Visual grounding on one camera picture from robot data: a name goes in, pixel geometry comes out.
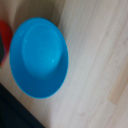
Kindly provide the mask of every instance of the red object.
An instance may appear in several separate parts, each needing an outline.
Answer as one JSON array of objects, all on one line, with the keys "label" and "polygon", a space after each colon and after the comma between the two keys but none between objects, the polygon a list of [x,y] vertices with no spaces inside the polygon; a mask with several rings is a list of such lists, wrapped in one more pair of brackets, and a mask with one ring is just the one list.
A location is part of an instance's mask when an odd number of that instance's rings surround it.
[{"label": "red object", "polygon": [[4,56],[4,59],[5,59],[9,52],[10,43],[12,39],[12,31],[11,31],[11,28],[4,21],[1,21],[1,20],[0,20],[0,34],[1,34],[2,43],[5,50],[5,56]]}]

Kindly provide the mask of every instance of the wood grain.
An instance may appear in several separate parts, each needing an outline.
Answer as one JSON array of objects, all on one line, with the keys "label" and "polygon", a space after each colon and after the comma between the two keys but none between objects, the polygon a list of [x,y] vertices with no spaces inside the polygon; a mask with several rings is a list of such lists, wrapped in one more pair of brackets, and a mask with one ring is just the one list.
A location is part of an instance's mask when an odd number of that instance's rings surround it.
[{"label": "wood grain", "polygon": [[128,0],[0,0],[0,18],[13,33],[31,17],[64,35],[66,80],[52,97],[33,99],[16,85],[8,55],[0,82],[46,128],[127,128]]}]

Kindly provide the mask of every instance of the wooden surface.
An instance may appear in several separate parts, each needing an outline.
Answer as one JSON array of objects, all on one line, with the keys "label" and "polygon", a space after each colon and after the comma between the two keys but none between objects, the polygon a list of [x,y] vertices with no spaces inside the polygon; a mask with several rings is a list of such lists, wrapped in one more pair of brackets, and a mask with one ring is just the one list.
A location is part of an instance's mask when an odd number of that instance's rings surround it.
[{"label": "wooden surface", "polygon": [[33,99],[16,85],[7,57],[0,82],[46,128],[128,128],[128,0],[0,0],[13,33],[30,17],[63,33],[67,78],[51,98]]}]

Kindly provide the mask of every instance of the blue bowl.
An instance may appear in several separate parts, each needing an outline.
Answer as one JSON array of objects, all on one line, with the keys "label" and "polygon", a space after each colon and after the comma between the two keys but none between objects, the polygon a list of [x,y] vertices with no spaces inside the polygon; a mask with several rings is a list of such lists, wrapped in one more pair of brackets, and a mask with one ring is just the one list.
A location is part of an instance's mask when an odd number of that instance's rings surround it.
[{"label": "blue bowl", "polygon": [[59,29],[43,18],[21,24],[11,42],[10,66],[16,83],[27,95],[53,95],[68,69],[67,46]]}]

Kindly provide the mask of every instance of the wooden floor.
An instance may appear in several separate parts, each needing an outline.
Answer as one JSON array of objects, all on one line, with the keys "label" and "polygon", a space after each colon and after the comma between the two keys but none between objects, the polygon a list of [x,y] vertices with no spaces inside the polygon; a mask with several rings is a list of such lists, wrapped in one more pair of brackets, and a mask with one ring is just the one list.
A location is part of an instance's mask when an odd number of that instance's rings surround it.
[{"label": "wooden floor", "polygon": [[16,85],[7,57],[0,82],[46,128],[128,128],[128,0],[0,0],[13,33],[31,17],[63,33],[67,78],[51,98],[33,99]]}]

